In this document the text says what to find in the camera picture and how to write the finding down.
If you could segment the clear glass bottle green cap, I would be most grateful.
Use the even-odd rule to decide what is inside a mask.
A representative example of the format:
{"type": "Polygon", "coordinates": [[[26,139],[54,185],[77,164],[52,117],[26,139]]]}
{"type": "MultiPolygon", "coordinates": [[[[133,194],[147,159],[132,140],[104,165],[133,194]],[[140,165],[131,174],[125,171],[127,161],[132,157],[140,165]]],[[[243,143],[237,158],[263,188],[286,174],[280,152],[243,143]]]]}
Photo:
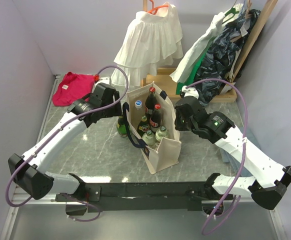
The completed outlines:
{"type": "Polygon", "coordinates": [[[156,145],[156,137],[150,129],[143,134],[142,140],[151,148],[156,145]]]}
{"type": "Polygon", "coordinates": [[[155,133],[155,139],[157,143],[160,143],[163,138],[168,138],[169,132],[167,128],[162,125],[155,133]]]}

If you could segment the small cola bottle red cap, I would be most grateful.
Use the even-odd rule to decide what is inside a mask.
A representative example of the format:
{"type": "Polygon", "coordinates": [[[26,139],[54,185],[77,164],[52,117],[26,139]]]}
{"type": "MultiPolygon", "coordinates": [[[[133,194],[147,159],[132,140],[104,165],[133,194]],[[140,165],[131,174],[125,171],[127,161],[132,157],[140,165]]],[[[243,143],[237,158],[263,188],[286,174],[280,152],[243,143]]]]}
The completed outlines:
{"type": "Polygon", "coordinates": [[[149,120],[150,129],[153,133],[156,133],[157,130],[161,127],[162,121],[163,121],[162,106],[161,104],[157,103],[154,106],[154,110],[149,120]]]}

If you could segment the clear plastic bottle blue cap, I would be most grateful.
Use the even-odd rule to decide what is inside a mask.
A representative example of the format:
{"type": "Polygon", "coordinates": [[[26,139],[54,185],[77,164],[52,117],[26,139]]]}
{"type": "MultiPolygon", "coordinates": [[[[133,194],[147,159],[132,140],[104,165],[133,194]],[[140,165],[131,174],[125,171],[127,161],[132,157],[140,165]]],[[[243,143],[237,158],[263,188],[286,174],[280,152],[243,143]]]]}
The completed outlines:
{"type": "Polygon", "coordinates": [[[145,109],[141,100],[137,100],[135,102],[135,112],[134,116],[136,119],[140,119],[145,114],[145,109]]]}

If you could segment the green glass bottle gold cap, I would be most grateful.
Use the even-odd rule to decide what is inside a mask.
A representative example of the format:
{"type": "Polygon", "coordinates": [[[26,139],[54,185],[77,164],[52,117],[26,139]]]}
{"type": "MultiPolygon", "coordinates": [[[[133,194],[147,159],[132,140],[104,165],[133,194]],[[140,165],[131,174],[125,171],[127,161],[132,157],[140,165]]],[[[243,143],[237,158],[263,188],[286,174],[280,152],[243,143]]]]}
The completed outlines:
{"type": "Polygon", "coordinates": [[[117,119],[117,124],[116,124],[116,129],[117,129],[117,132],[118,134],[125,138],[128,136],[127,134],[127,128],[126,128],[126,125],[125,125],[125,121],[124,121],[124,117],[123,116],[119,116],[118,119],[117,119]]]}

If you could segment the beige canvas tote bag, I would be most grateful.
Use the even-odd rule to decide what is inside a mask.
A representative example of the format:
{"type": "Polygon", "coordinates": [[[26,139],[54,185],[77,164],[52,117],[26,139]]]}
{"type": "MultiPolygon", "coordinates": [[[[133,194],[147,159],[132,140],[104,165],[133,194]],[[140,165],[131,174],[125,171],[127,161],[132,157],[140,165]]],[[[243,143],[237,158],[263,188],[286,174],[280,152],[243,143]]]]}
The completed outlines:
{"type": "Polygon", "coordinates": [[[127,133],[128,139],[135,148],[140,149],[152,175],[179,163],[178,158],[182,146],[180,132],[175,129],[176,113],[174,105],[164,90],[153,82],[132,90],[126,94],[126,102],[122,106],[122,111],[124,125],[127,129],[130,129],[130,132],[127,133]],[[145,101],[151,87],[156,89],[156,99],[163,107],[162,123],[168,131],[168,138],[164,137],[156,148],[147,146],[138,134],[136,127],[133,126],[135,101],[145,101]]]}

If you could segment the large cola bottle red cap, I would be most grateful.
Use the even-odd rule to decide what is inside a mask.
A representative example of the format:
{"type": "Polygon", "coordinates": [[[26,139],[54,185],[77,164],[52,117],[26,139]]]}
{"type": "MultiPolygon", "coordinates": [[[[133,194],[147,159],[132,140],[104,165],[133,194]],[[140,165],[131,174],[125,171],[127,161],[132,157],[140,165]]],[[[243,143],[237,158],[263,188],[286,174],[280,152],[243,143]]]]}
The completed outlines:
{"type": "Polygon", "coordinates": [[[156,88],[152,86],[149,88],[149,94],[145,101],[145,113],[148,119],[153,114],[155,105],[157,103],[158,103],[158,100],[156,98],[156,88]]]}

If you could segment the green glass bottle labelled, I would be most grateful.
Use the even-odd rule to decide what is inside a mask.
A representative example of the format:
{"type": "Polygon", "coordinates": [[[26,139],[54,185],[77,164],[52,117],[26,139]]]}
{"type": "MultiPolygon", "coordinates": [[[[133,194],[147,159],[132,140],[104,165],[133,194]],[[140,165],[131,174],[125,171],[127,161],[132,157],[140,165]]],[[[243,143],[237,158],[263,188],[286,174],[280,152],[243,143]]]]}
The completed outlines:
{"type": "Polygon", "coordinates": [[[137,133],[142,137],[150,129],[149,121],[146,115],[143,115],[137,126],[137,133]]]}

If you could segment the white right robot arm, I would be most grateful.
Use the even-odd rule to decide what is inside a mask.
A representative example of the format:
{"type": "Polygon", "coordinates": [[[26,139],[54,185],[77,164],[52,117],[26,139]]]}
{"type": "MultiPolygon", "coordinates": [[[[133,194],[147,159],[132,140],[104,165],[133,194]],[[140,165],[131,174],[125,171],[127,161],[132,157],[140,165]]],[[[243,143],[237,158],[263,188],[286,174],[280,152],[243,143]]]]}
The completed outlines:
{"type": "Polygon", "coordinates": [[[204,184],[205,195],[216,199],[230,190],[231,195],[250,197],[260,207],[273,210],[291,183],[291,166],[283,166],[243,137],[240,129],[219,111],[207,113],[193,96],[180,99],[176,105],[175,128],[190,131],[226,151],[242,163],[251,176],[238,179],[213,173],[204,184]]]}

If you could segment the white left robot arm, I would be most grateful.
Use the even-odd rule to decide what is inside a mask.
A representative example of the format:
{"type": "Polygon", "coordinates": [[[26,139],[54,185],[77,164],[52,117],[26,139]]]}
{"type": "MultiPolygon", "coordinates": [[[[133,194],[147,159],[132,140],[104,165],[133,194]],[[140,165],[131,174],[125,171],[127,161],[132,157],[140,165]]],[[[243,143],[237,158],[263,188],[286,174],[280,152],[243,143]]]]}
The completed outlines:
{"type": "Polygon", "coordinates": [[[99,83],[92,93],[71,104],[55,127],[34,147],[19,156],[13,154],[8,165],[13,181],[33,199],[47,194],[68,194],[80,201],[86,194],[85,182],[73,173],[48,172],[56,156],[80,133],[103,118],[122,114],[120,93],[113,86],[99,83]]]}

